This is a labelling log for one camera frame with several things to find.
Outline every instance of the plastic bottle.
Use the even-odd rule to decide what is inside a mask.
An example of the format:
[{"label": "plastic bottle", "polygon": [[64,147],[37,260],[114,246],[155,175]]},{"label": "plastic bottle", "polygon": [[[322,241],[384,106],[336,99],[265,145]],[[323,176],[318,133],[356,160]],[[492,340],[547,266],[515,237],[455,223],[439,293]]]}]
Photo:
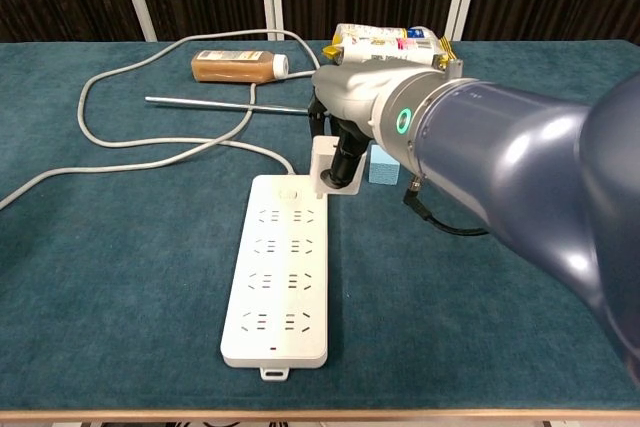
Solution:
[{"label": "plastic bottle", "polygon": [[322,49],[337,64],[370,59],[405,59],[431,65],[444,56],[440,40],[425,27],[403,29],[359,24],[338,24],[331,45]]},{"label": "plastic bottle", "polygon": [[198,82],[246,82],[264,84],[286,78],[286,55],[263,50],[203,50],[191,60],[193,77]]},{"label": "plastic bottle", "polygon": [[420,64],[431,65],[435,55],[444,50],[436,39],[351,39],[343,42],[333,60],[343,62],[364,62],[378,59],[404,59]]},{"label": "plastic bottle", "polygon": [[413,29],[403,29],[400,27],[374,27],[361,24],[338,24],[334,36],[356,37],[360,39],[422,39],[432,34],[429,29],[415,27]]}]

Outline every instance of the green tablecloth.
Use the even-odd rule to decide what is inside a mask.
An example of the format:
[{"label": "green tablecloth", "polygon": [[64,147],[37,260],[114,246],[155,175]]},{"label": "green tablecloth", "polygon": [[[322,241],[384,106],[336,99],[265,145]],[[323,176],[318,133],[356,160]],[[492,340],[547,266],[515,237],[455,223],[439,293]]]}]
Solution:
[{"label": "green tablecloth", "polygon": [[[319,51],[324,42],[312,43]],[[92,89],[102,138],[215,136],[240,113],[160,109],[145,95],[244,101],[248,88],[193,81],[202,48],[266,49],[310,64],[294,42],[201,42]],[[87,78],[156,52],[153,43],[0,45],[0,197],[53,167],[163,158],[185,147],[108,150],[76,124]],[[455,45],[466,74],[593,103],[634,71],[622,41]],[[258,89],[305,107],[308,79]],[[308,171],[305,117],[255,115],[242,140]],[[330,199],[330,346],[319,370],[264,383],[227,367],[219,344],[251,181],[276,162],[217,148],[165,169],[46,181],[0,211],[0,410],[638,409],[589,312],[491,237],[433,230],[397,186]],[[428,190],[440,217],[473,220]]]}]

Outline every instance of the blue foam cube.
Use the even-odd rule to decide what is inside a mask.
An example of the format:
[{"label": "blue foam cube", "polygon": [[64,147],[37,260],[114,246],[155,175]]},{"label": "blue foam cube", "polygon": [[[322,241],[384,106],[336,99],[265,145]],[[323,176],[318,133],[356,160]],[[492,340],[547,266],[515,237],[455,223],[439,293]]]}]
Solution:
[{"label": "blue foam cube", "polygon": [[396,185],[400,163],[387,154],[379,145],[371,146],[369,155],[369,182],[372,184]]}]

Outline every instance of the power cord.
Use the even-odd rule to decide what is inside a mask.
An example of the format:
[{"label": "power cord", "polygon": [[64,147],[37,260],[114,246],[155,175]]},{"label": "power cord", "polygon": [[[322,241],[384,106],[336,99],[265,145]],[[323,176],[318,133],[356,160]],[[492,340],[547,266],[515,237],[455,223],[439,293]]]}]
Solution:
[{"label": "power cord", "polygon": [[429,222],[436,229],[441,230],[447,234],[457,235],[459,237],[478,237],[480,235],[487,235],[485,229],[458,229],[451,227],[450,225],[440,222],[433,216],[433,213],[418,199],[418,193],[422,188],[422,180],[420,177],[414,176],[409,183],[409,187],[404,193],[402,202],[411,207],[416,214],[422,218],[422,220]]},{"label": "power cord", "polygon": [[[184,44],[186,42],[189,42],[189,41],[193,41],[193,40],[210,40],[210,39],[231,37],[231,36],[236,36],[236,35],[245,35],[245,34],[267,34],[267,33],[281,33],[281,34],[284,34],[284,35],[287,35],[289,37],[294,38],[295,40],[297,40],[300,43],[300,45],[303,47],[303,49],[309,54],[309,57],[311,58],[311,61],[313,62],[313,65],[314,65],[314,69],[317,69],[320,66],[320,64],[318,62],[318,59],[316,58],[315,54],[313,53],[313,51],[311,50],[309,45],[304,40],[302,40],[302,38],[300,38],[297,34],[294,34],[293,32],[289,32],[288,30],[280,30],[280,29],[251,29],[251,30],[239,30],[239,31],[234,31],[234,32],[222,32],[222,33],[218,33],[218,34],[191,35],[189,37],[185,37],[183,39],[180,39],[177,42],[174,42],[173,44],[169,45],[168,47],[165,47],[160,52],[152,55],[151,57],[149,57],[149,58],[147,58],[145,60],[142,60],[142,61],[137,62],[135,64],[128,65],[126,67],[121,67],[119,69],[114,69],[114,70],[110,70],[110,71],[103,72],[101,74],[95,75],[95,76],[91,77],[84,84],[84,87],[82,88],[82,92],[80,93],[80,99],[78,100],[78,109],[77,109],[77,120],[78,120],[78,125],[80,127],[80,130],[85,135],[85,137],[87,137],[87,139],[89,139],[94,144],[99,145],[101,147],[107,147],[107,148],[128,148],[128,147],[139,147],[139,146],[142,146],[142,145],[151,145],[151,144],[176,144],[176,143],[178,143],[178,144],[180,144],[180,143],[201,144],[201,145],[198,146],[198,147],[194,147],[192,149],[189,149],[189,150],[187,150],[185,152],[182,152],[181,154],[174,155],[172,157],[169,157],[169,158],[166,158],[166,159],[162,159],[162,160],[158,160],[158,161],[155,161],[155,162],[145,162],[145,163],[139,163],[139,164],[111,165],[111,166],[105,166],[105,167],[63,167],[63,168],[59,168],[59,169],[48,170],[46,172],[43,172],[42,174],[39,174],[39,175],[35,176],[30,181],[28,181],[27,183],[22,185],[22,187],[16,189],[14,192],[9,194],[7,197],[5,197],[4,199],[0,200],[0,210],[2,210],[5,207],[7,207],[9,204],[14,202],[18,197],[20,197],[21,195],[23,195],[24,193],[26,193],[27,191],[29,191],[30,189],[32,189],[33,187],[38,185],[40,182],[42,182],[42,181],[44,181],[44,180],[46,180],[46,179],[48,179],[50,177],[54,177],[56,175],[63,175],[63,174],[102,174],[102,173],[109,173],[109,172],[128,172],[128,171],[134,171],[134,170],[157,169],[159,167],[166,167],[168,165],[172,165],[172,164],[175,164],[177,162],[180,162],[180,161],[182,161],[182,160],[184,160],[184,159],[186,159],[188,157],[196,155],[196,154],[198,154],[198,153],[200,153],[200,152],[202,152],[202,151],[204,151],[206,149],[209,149],[211,147],[214,147],[216,145],[225,145],[225,146],[228,146],[228,147],[236,147],[236,148],[245,149],[245,150],[256,152],[256,153],[259,153],[259,154],[262,154],[262,155],[269,156],[269,157],[277,160],[278,162],[280,162],[287,169],[287,173],[294,174],[295,171],[294,171],[293,166],[291,165],[291,163],[289,161],[287,161],[284,157],[282,157],[280,154],[277,154],[276,152],[273,152],[271,150],[268,150],[268,149],[265,149],[263,147],[259,147],[259,146],[256,146],[256,145],[251,145],[251,144],[246,144],[246,143],[243,143],[243,142],[236,142],[236,141],[230,140],[232,137],[234,137],[240,131],[242,131],[242,129],[244,129],[245,126],[248,124],[249,120],[251,119],[251,114],[252,114],[250,108],[247,110],[247,114],[242,119],[242,121],[234,129],[232,129],[231,131],[229,131],[226,134],[223,134],[223,135],[221,135],[220,137],[217,137],[217,138],[157,137],[157,138],[150,138],[150,139],[140,139],[140,140],[129,140],[129,141],[113,142],[113,141],[99,139],[98,137],[93,135],[93,133],[87,127],[87,124],[86,124],[85,119],[84,119],[85,104],[86,104],[87,96],[89,94],[89,90],[91,89],[91,87],[96,82],[98,82],[100,80],[106,79],[107,77],[111,77],[111,76],[114,76],[114,75],[118,75],[118,74],[122,74],[122,73],[125,73],[125,72],[129,72],[131,70],[135,70],[135,69],[138,69],[140,67],[144,67],[145,65],[148,65],[151,62],[154,62],[154,61],[158,60],[159,58],[161,58],[164,55],[168,54],[169,52],[171,52],[172,50],[176,49],[180,45],[182,45],[182,44]],[[309,75],[313,74],[313,72],[314,72],[313,70],[305,71],[305,72],[296,72],[296,73],[292,73],[292,74],[288,75],[286,78],[289,79],[289,78],[298,78],[298,77],[309,76]],[[256,97],[255,89],[256,89],[256,85],[252,84],[251,85],[251,101],[250,101],[250,104],[254,104],[255,103],[255,97]]]}]

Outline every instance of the electrical outlet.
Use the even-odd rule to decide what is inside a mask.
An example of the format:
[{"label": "electrical outlet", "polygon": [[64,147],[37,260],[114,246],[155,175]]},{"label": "electrical outlet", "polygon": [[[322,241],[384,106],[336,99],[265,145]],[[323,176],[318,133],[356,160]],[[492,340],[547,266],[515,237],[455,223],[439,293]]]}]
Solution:
[{"label": "electrical outlet", "polygon": [[220,350],[286,380],[327,358],[327,196],[308,175],[253,180]]}]

